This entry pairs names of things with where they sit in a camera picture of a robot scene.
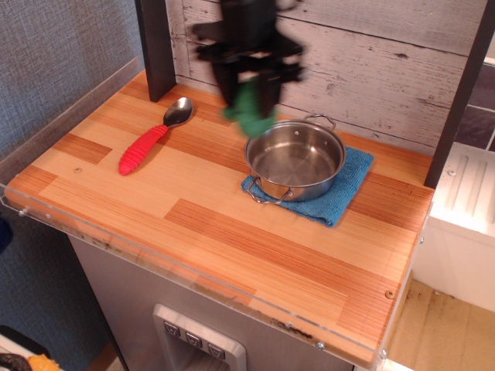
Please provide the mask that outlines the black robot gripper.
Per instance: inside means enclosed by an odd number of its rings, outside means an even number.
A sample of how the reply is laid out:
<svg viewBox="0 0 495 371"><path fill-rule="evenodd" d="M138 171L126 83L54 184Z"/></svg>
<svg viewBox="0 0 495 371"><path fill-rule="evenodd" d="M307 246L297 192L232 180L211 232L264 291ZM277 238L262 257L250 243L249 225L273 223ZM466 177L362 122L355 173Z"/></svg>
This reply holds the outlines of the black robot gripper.
<svg viewBox="0 0 495 371"><path fill-rule="evenodd" d="M281 7L276 1L221 1L221 20L192 25L193 35L212 42L197 48L198 57L211 64L227 105L235 104L241 73L260 73L258 100L263 117L278 104L282 82L301 79L300 62L285 59L301 56L303 47L277 28L278 13L295 7Z"/></svg>

